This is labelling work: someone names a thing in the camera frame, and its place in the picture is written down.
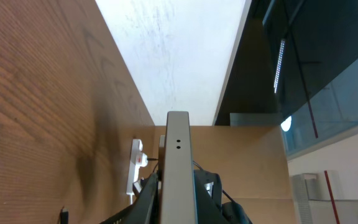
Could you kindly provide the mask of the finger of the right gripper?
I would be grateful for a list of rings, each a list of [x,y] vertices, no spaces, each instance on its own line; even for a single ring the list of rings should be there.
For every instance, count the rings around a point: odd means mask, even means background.
[[[198,169],[195,170],[195,177],[201,182],[214,204],[218,208],[222,208],[223,187],[220,176],[216,173]]]

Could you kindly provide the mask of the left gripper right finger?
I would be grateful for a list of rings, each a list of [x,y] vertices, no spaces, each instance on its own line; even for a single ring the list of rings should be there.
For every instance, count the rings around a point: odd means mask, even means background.
[[[212,195],[208,193],[205,184],[213,183]],[[224,224],[228,223],[222,212],[223,188],[217,174],[195,174],[195,195],[198,223]]]

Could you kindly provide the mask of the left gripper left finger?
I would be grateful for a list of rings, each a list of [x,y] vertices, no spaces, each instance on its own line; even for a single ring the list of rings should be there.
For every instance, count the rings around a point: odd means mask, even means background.
[[[136,201],[100,224],[154,224],[158,223],[158,175],[146,180]]]

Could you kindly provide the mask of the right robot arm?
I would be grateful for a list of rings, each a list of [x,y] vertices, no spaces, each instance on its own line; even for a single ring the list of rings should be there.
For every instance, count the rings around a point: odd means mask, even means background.
[[[252,224],[243,207],[232,198],[223,203],[220,176],[205,170],[195,170],[195,195],[198,223],[200,224]]]

